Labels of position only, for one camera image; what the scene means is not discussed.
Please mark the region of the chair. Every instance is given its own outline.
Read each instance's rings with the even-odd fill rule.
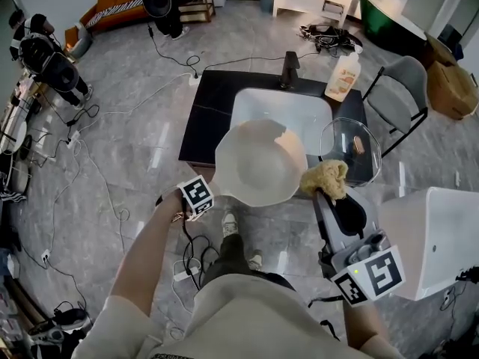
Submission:
[[[389,76],[401,83],[410,93],[418,106],[419,112],[411,117],[407,104],[388,88],[377,85],[381,76]],[[381,118],[394,128],[389,134],[399,130],[403,136],[393,143],[383,154],[384,158],[397,145],[410,135],[427,117],[427,73],[421,63],[410,56],[404,56],[387,67],[381,67],[373,84],[362,98],[367,98],[369,105]]]

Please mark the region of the gray tile floor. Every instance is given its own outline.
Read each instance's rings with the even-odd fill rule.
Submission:
[[[154,31],[160,52],[181,61],[190,55],[200,55],[201,62],[196,67],[202,71],[208,64],[238,58],[281,57],[288,50],[298,55],[313,52],[313,44],[297,36],[298,27],[310,20],[308,15],[288,11],[273,19],[261,13],[255,3],[228,1],[225,7],[218,9],[213,22],[192,25],[190,34],[179,41],[164,39],[156,29]],[[353,33],[358,31],[351,23],[348,25]],[[377,48],[360,31],[357,36],[364,42],[364,52],[360,57],[362,72],[355,88],[364,93],[380,66],[398,56]],[[307,56],[300,61],[299,75],[327,81],[335,62],[327,52]],[[279,74],[281,66],[281,61],[252,60],[218,69]],[[75,275],[88,301],[89,312],[97,316],[123,256],[117,218],[120,211],[129,210],[128,221],[121,225],[127,250],[148,220],[159,193],[195,175],[185,163],[177,160],[195,88],[189,86],[188,76],[175,78],[188,73],[188,68],[158,57],[146,24],[97,35],[79,62],[79,70],[95,87],[91,103],[100,106],[101,114],[130,111],[170,82],[129,114],[100,114],[95,119],[83,116],[78,129],[94,123],[82,132],[88,150],[83,145],[76,151],[78,164],[73,151],[61,144],[54,160],[49,160],[41,169],[32,165],[28,200],[10,207],[23,244],[39,259],[52,244],[54,200],[79,171],[74,183],[55,203],[51,262]],[[409,99],[408,93],[393,82],[383,83],[405,100]],[[55,97],[55,101],[63,118],[69,120],[75,115],[59,97]],[[394,138],[389,137],[388,127],[368,106],[366,111],[369,127],[382,146],[390,144]],[[454,122],[432,112],[418,131],[384,159],[377,180],[359,191],[380,204],[398,196],[399,185],[406,193],[431,185],[453,188],[455,171],[460,172],[462,190],[479,190],[478,125],[475,115]],[[44,155],[52,155],[58,140],[67,137],[66,126],[51,110],[36,116],[32,126],[37,129],[44,126],[52,133],[40,149]],[[35,138],[38,136],[36,132],[32,134]],[[108,187],[88,159],[88,151]],[[399,162],[405,167],[405,182],[400,182]],[[232,206],[239,214],[246,253],[250,254],[254,248],[263,250],[264,270],[284,275],[305,301],[318,294],[336,294],[330,282],[321,278],[316,264],[322,241],[309,201],[292,199],[277,206],[251,209],[223,198],[215,209],[189,226],[191,234],[203,233],[218,247],[222,240],[222,211],[226,206]],[[168,332],[172,326],[185,328],[190,317],[171,289],[174,262],[181,259],[185,245],[180,225],[174,224],[168,236],[152,315],[162,327],[165,341],[171,339]],[[80,300],[71,278],[51,269],[42,270],[24,253],[19,254],[19,259],[22,263],[20,281],[45,311],[51,313],[63,300]],[[174,286],[186,307],[192,309],[195,294],[192,283],[183,281]],[[456,306],[453,336],[457,337],[469,325],[478,301],[479,287],[468,286]],[[393,343],[407,358],[416,358],[449,336],[451,309],[440,313],[441,302],[442,294],[419,302],[395,296],[378,302]],[[315,304],[311,312],[318,320],[329,319],[344,339],[341,304]]]

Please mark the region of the white sink basin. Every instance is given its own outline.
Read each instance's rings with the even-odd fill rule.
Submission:
[[[318,97],[280,90],[241,90],[234,99],[230,128],[264,118],[285,125],[301,139],[306,154],[319,156],[321,132],[332,121],[332,111],[327,101]],[[330,132],[323,141],[331,145],[333,137]]]

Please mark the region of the yellow sponge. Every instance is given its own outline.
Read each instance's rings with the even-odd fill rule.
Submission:
[[[346,174],[345,162],[336,159],[321,161],[302,175],[299,187],[310,196],[313,196],[314,192],[320,188],[333,202],[342,200],[346,197],[344,184]]]

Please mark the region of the faucet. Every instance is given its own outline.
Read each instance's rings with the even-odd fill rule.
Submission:
[[[292,88],[298,79],[297,69],[299,69],[299,61],[296,52],[288,51],[284,57],[283,73],[279,82],[282,88]]]

